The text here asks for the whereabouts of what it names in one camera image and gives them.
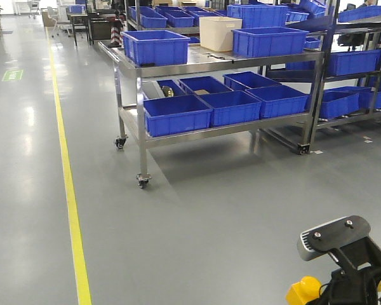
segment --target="green floor sign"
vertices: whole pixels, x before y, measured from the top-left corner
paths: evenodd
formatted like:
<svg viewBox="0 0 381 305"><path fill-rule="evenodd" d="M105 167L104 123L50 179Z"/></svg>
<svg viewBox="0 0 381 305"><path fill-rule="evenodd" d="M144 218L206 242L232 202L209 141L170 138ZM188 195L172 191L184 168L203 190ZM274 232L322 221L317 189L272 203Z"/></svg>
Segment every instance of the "green floor sign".
<svg viewBox="0 0 381 305"><path fill-rule="evenodd" d="M4 73L2 81L19 81L23 76L23 70L8 70Z"/></svg>

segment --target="wheel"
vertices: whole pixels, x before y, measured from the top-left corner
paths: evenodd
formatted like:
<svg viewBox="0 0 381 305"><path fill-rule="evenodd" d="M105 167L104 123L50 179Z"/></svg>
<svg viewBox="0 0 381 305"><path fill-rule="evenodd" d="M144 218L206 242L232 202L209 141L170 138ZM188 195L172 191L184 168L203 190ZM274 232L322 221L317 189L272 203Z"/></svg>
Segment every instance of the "wheel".
<svg viewBox="0 0 381 305"><path fill-rule="evenodd" d="M148 180L138 181L138 186L140 187L140 189L144 189L147 184L148 184Z"/></svg>
<svg viewBox="0 0 381 305"><path fill-rule="evenodd" d="M116 147L118 149L122 149L126 143L127 139L117 138L116 141L114 141Z"/></svg>
<svg viewBox="0 0 381 305"><path fill-rule="evenodd" d="M298 146L298 154L299 155L309 154L309 145Z"/></svg>

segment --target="shelf rack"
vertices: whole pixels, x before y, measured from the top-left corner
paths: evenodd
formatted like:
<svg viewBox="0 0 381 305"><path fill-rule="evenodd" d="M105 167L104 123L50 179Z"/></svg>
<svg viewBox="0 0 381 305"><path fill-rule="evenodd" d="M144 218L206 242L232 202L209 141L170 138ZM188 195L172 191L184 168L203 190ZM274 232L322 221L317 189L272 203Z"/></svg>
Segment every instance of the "shelf rack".
<svg viewBox="0 0 381 305"><path fill-rule="evenodd" d="M297 55L244 58L233 54L233 52L212 53L210 50L200 46L190 46L188 50L187 64L160 67L137 67L124 55L123 49L110 49L101 42L99 43L99 47L102 51L106 52L106 54L108 54L114 62L114 81L120 124L120 137L116 140L116 145L118 148L123 148L127 139L125 132L125 127L127 126L135 138L140 150L140 173L137 175L138 185L140 187L144 187L151 178L147 169L146 155L146 150L151 147L176 144L245 131L250 131L254 139L258 129L299 125L303 128L302 139L300 143L296 143L295 148L300 154L309 152L315 94L311 95L311 108L308 112L216 128L207 128L204 130L196 130L162 137L150 137L145 130L144 124L144 96L142 94L142 83L144 78L156 78L160 76L173 76L198 72L224 71L229 69L283 64L286 62L314 60L317 67L316 71L319 71L313 75L311 92L315 93L318 91L318 84L320 83L321 60L323 58L323 52L305 51Z"/></svg>
<svg viewBox="0 0 381 305"><path fill-rule="evenodd" d="M287 25L294 29L302 29L311 32L311 36L323 36L322 51L324 53L324 60L322 66L322 76L320 79L318 92L316 93L315 110L313 112L313 124L311 130L310 144L313 144L315 139L316 130L322 128L328 128L332 126L344 125L348 123L354 123L358 121L364 121L369 119L381 118L381 109L374 109L375 101L377 99L378 88L381 80L381 64L379 69L373 72L349 74L343 76L328 76L328 62L331 54L331 45L333 42L333 36L335 34L355 34L365 33L366 39L364 45L366 50L372 50L378 47L381 33L381 16L365 18L361 20L355 20L353 22L338 23L338 8L340 6L340 0L330 1L328 12L330 14L323 18L317 18L299 22L295 24ZM374 34L373 41L369 41L369 34ZM267 66L266 76L280 82L300 82L310 83L313 77L314 71L286 71L285 69L271 69ZM370 104L370 109L350 114L348 117L333 119L330 121L324 121L319 118L320 107L323 99L324 84L334 81L342 81L346 79L358 79L366 78L368 81L370 76L376 76L377 81L375 83L375 93L373 100Z"/></svg>

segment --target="floor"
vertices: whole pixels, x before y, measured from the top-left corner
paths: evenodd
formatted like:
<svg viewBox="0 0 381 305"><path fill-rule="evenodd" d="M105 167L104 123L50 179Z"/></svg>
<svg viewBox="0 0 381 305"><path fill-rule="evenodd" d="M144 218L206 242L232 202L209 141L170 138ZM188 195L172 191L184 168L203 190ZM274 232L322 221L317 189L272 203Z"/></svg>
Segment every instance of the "floor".
<svg viewBox="0 0 381 305"><path fill-rule="evenodd" d="M46 33L26 16L3 28L0 305L77 304ZM285 304L292 283L336 268L302 261L299 233L345 215L381 247L381 121L318 132L308 156L265 135L250 151L249 133L152 149L141 190L136 143L113 144L109 59L85 37L49 39L93 304ZM10 69L21 80L2 81Z"/></svg>

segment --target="black mount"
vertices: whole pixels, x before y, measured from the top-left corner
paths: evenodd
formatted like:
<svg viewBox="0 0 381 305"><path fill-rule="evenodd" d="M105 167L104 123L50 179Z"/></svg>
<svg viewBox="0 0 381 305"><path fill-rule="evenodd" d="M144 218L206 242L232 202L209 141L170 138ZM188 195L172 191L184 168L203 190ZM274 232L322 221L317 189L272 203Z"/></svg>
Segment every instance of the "black mount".
<svg viewBox="0 0 381 305"><path fill-rule="evenodd" d="M350 216L309 232L308 244L340 266L318 299L307 305L377 305L381 249L368 236L369 223Z"/></svg>

